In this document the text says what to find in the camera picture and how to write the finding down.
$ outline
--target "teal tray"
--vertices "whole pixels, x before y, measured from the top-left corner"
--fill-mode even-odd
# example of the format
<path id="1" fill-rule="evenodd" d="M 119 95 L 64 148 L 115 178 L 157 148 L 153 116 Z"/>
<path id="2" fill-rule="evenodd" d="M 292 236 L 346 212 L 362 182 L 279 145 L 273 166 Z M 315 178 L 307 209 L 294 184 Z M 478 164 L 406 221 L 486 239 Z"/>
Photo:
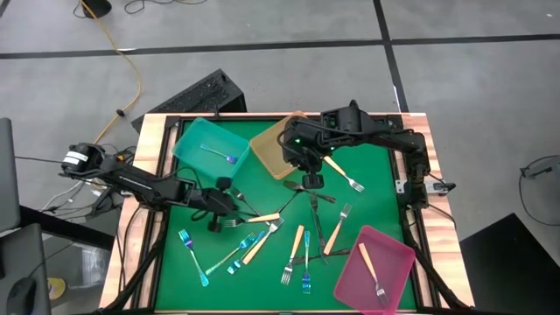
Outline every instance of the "teal tray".
<path id="1" fill-rule="evenodd" d="M 202 150 L 202 144 L 238 158 L 237 163 L 231 164 L 225 157 Z M 175 144 L 173 154 L 212 179 L 233 178 L 249 154 L 249 141 L 204 118 L 197 118 Z"/>

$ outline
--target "plastic tray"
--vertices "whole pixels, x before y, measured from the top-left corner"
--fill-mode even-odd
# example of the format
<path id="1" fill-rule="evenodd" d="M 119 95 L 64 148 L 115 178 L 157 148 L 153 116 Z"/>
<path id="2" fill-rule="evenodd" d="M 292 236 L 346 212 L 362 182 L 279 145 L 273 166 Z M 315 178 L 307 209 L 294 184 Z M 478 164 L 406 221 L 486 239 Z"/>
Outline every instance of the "plastic tray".
<path id="1" fill-rule="evenodd" d="M 286 123 L 293 116 L 305 117 L 302 112 L 293 112 L 251 139 L 251 148 L 256 157 L 276 180 L 283 179 L 296 170 L 295 167 L 284 161 L 282 147 L 277 141 L 278 134 L 284 130 Z"/>
<path id="2" fill-rule="evenodd" d="M 225 157 L 202 150 L 201 144 L 237 157 L 237 163 L 231 164 Z M 197 118 L 175 144 L 173 154 L 182 162 L 212 179 L 232 178 L 249 154 L 249 141 L 204 118 Z"/>
<path id="3" fill-rule="evenodd" d="M 379 283 L 389 304 L 383 308 L 375 295 L 375 280 L 361 257 L 359 243 L 364 243 L 375 268 Z M 334 296 L 342 303 L 364 314 L 394 314 L 414 262 L 414 250 L 365 226 L 361 229 L 346 265 L 334 288 Z"/>

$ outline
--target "green table surface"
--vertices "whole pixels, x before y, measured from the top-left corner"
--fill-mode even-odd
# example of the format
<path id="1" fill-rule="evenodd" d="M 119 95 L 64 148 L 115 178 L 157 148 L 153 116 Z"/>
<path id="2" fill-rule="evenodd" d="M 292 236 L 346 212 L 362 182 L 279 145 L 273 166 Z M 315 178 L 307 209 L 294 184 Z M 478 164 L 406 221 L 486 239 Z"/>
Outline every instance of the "green table surface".
<path id="1" fill-rule="evenodd" d="M 250 139 L 266 130 L 272 121 L 230 121 L 217 122 L 222 128 Z M 331 204 L 319 200 L 318 213 L 325 239 L 339 221 L 344 204 L 350 203 L 353 209 L 344 221 L 333 250 L 350 249 L 362 226 L 369 225 L 384 234 L 403 241 L 403 233 L 398 223 L 398 211 L 394 180 L 391 172 L 387 149 L 373 145 L 336 150 L 332 158 L 346 173 L 366 187 L 358 193 L 350 187 L 347 180 L 329 165 L 323 165 L 321 172 L 325 187 L 318 191 L 337 199 Z M 301 182 L 303 173 L 294 171 L 285 179 Z M 179 173 L 182 178 L 194 179 L 190 170 Z M 200 175 L 204 187 L 214 187 L 215 182 Z M 276 181 L 250 152 L 241 169 L 234 177 L 234 186 L 242 191 L 248 203 L 262 214 L 274 213 L 293 194 L 285 188 L 282 181 Z M 242 210 L 249 209 L 237 202 Z M 248 265 L 242 265 L 234 275 L 227 267 L 240 258 L 240 251 L 209 278 L 210 284 L 202 287 L 200 278 L 188 250 L 179 239 L 179 230 L 186 229 L 192 237 L 194 251 L 203 270 L 206 270 L 235 249 L 239 242 L 250 232 L 256 235 L 268 231 L 263 223 L 245 224 L 236 228 L 223 228 L 221 233 L 207 230 L 211 220 L 209 214 L 201 221 L 191 221 L 193 209 L 174 206 L 165 243 L 164 259 L 161 266 L 156 310 L 158 311 L 321 311 L 349 310 L 334 295 L 334 287 L 344 267 L 347 256 L 329 257 L 328 265 L 321 259 L 309 263 L 311 275 L 311 294 L 302 293 L 301 278 L 304 266 L 294 267 L 290 284 L 282 285 L 280 279 L 288 262 L 291 247 L 298 229 L 303 225 L 311 231 L 310 256 L 316 256 L 318 237 L 312 220 L 309 195 L 300 193 L 284 209 L 285 223 L 272 234 Z M 297 256 L 305 253 L 303 239 Z M 416 309 L 410 280 L 407 282 L 399 304 L 401 310 Z"/>

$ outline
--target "wooden handle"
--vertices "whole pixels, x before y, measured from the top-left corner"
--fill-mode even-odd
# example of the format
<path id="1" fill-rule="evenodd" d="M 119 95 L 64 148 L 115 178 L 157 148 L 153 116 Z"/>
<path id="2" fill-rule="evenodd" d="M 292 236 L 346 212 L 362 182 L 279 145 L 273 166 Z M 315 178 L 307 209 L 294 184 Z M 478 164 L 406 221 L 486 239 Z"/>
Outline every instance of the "wooden handle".
<path id="1" fill-rule="evenodd" d="M 339 224 L 337 224 L 336 227 L 334 228 L 334 231 L 332 231 L 331 238 L 329 238 L 329 241 L 326 243 L 325 250 L 323 250 L 323 253 L 325 255 L 329 255 L 331 253 L 331 249 L 333 249 L 334 241 L 336 241 L 336 236 L 339 234 L 340 225 L 342 225 L 342 221 L 339 221 Z"/>
<path id="2" fill-rule="evenodd" d="M 247 255 L 245 256 L 245 258 L 243 258 L 243 263 L 248 264 L 251 259 L 253 259 L 253 257 L 255 257 L 256 252 L 259 251 L 259 249 L 261 249 L 261 247 L 264 244 L 264 241 L 266 241 L 267 238 L 269 238 L 270 233 L 267 233 L 262 240 L 260 240 L 256 246 L 253 247 L 253 249 L 251 249 L 250 252 L 247 253 Z"/>
<path id="3" fill-rule="evenodd" d="M 290 259 L 293 259 L 298 251 L 299 243 L 301 242 L 301 236 L 304 234 L 304 226 L 297 227 L 296 239 L 294 240 L 294 246 L 291 248 Z"/>
<path id="4" fill-rule="evenodd" d="M 263 221 L 273 221 L 280 219 L 280 213 L 273 213 L 268 215 L 261 215 L 260 217 L 251 218 L 247 222 L 263 222 Z"/>
<path id="5" fill-rule="evenodd" d="M 342 176 L 346 176 L 347 173 L 340 168 L 336 162 L 333 161 L 331 157 L 323 157 L 323 159 L 334 169 L 336 172 L 339 172 Z"/>
<path id="6" fill-rule="evenodd" d="M 374 278 L 375 281 L 377 281 L 374 265 L 371 263 L 371 260 L 369 259 L 369 254 L 368 251 L 366 250 L 366 245 L 364 245 L 364 243 L 360 243 L 358 247 L 360 248 L 361 256 L 364 258 L 364 262 L 366 262 L 367 268 L 369 269 L 369 273 L 371 273 L 371 276 Z"/>

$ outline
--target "concrete floor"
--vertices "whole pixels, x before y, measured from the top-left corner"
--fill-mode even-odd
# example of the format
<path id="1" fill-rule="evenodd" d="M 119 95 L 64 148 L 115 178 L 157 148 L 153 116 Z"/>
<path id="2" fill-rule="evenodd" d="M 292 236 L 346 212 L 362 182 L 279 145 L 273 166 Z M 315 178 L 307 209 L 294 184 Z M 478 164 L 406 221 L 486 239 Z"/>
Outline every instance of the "concrete floor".
<path id="1" fill-rule="evenodd" d="M 201 5 L 155 5 L 130 16 L 113 1 L 102 20 L 119 47 L 198 46 L 292 40 L 380 39 L 370 0 L 208 0 Z M 381 0 L 392 39 L 559 33 L 560 3 L 538 0 Z M 0 17 L 0 54 L 104 50 L 109 43 L 90 20 L 72 15 L 76 1 L 11 1 Z M 560 263 L 560 228 L 545 227 L 523 211 L 519 168 L 558 153 L 560 92 L 558 40 L 395 46 L 409 110 L 426 112 L 445 178 L 458 188 L 451 209 L 464 239 L 516 213 Z M 198 79 L 222 68 L 244 91 L 250 111 L 320 111 L 356 99 L 368 111 L 395 112 L 396 98 L 383 47 L 197 52 L 133 56 L 145 90 L 131 120 Z M 14 125 L 16 153 L 61 159 L 69 144 L 93 141 L 136 92 L 133 73 L 119 57 L 0 59 L 0 116 Z M 123 120 L 103 139 L 124 148 L 137 134 Z M 42 207 L 73 183 L 56 164 L 17 162 L 20 199 Z M 557 182 L 524 186 L 528 207 L 560 222 Z M 85 190 L 75 205 L 93 200 Z M 114 233 L 116 216 L 88 225 Z M 46 252 L 61 240 L 45 242 Z M 80 253 L 57 261 L 81 263 Z M 63 277 L 54 260 L 49 273 Z M 92 311 L 99 292 L 60 306 L 57 313 Z"/>

